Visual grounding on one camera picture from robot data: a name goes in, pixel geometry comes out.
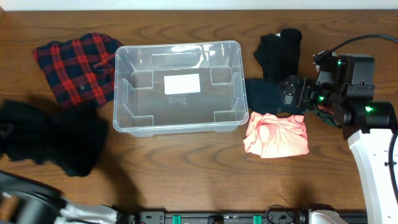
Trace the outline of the clear plastic storage bin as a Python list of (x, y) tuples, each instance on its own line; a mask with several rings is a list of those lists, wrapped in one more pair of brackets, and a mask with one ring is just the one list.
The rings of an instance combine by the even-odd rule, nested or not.
[(241, 46), (120, 47), (113, 105), (114, 129), (134, 137), (233, 131), (249, 119)]

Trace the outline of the red navy plaid shirt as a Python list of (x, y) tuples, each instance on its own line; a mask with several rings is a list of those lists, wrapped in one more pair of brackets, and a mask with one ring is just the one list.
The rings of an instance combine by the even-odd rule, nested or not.
[(106, 34), (89, 33), (66, 42), (51, 41), (32, 51), (63, 108), (114, 100), (116, 51), (123, 44)]

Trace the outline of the black garment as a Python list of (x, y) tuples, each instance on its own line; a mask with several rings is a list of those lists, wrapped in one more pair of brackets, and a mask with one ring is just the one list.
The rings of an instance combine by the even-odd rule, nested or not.
[(100, 158), (108, 122), (91, 104), (48, 114), (20, 101), (1, 106), (1, 154), (11, 161), (47, 161), (70, 177), (86, 177)]
[(265, 80), (281, 82), (298, 74), (301, 40), (302, 33), (293, 28), (261, 37), (253, 56), (262, 67)]

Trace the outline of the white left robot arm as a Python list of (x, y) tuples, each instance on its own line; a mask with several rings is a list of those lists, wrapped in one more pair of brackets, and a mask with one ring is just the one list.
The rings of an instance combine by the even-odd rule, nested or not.
[(1, 223), (134, 224), (135, 216), (112, 207), (80, 205), (38, 181), (1, 171)]

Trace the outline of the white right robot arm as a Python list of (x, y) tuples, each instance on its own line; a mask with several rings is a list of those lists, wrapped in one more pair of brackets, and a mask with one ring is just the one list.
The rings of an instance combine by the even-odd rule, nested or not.
[(283, 103), (331, 116), (358, 166), (368, 223), (397, 223), (397, 116), (392, 103), (373, 99), (374, 58), (321, 52), (314, 64), (316, 79), (280, 82)]

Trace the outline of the dark teal folded shirt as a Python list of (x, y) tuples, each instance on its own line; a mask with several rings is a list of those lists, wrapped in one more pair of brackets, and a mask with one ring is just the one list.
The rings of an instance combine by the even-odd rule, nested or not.
[(260, 114), (288, 113), (303, 115), (305, 110), (294, 105), (284, 104), (279, 92), (279, 84), (262, 78), (245, 79), (248, 107)]

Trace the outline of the black folded garment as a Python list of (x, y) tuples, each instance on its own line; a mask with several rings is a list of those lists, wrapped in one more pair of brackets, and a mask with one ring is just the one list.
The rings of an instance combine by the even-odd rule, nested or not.
[(293, 28), (261, 37), (253, 56), (262, 67), (265, 80), (281, 82), (298, 74), (301, 40), (302, 33)]

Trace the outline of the green folded garment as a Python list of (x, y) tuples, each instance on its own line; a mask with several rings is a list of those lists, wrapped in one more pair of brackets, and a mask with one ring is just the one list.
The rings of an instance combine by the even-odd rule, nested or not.
[(317, 118), (321, 120), (323, 123), (336, 128), (341, 128), (341, 126), (333, 119), (332, 114), (330, 114), (329, 112), (318, 109), (312, 110), (312, 112), (315, 113)]

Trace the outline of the pink crumpled garment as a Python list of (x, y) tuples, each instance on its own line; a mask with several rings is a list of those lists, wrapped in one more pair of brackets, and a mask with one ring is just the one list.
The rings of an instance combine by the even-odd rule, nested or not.
[(243, 140), (247, 153), (263, 159), (308, 154), (308, 136), (303, 115), (280, 118), (253, 112)]

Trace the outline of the white label in bin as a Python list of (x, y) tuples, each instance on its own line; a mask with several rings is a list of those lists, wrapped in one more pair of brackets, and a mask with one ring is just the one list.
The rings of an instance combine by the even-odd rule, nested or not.
[(200, 76), (198, 73), (165, 76), (164, 91), (166, 95), (199, 93)]

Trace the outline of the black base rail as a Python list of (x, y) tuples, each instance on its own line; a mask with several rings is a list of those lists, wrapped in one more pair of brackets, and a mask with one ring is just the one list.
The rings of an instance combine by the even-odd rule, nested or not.
[(367, 224), (366, 212), (337, 211), (330, 205), (313, 204), (303, 208), (285, 208), (271, 205), (261, 212), (168, 212), (146, 210), (137, 212), (135, 224)]

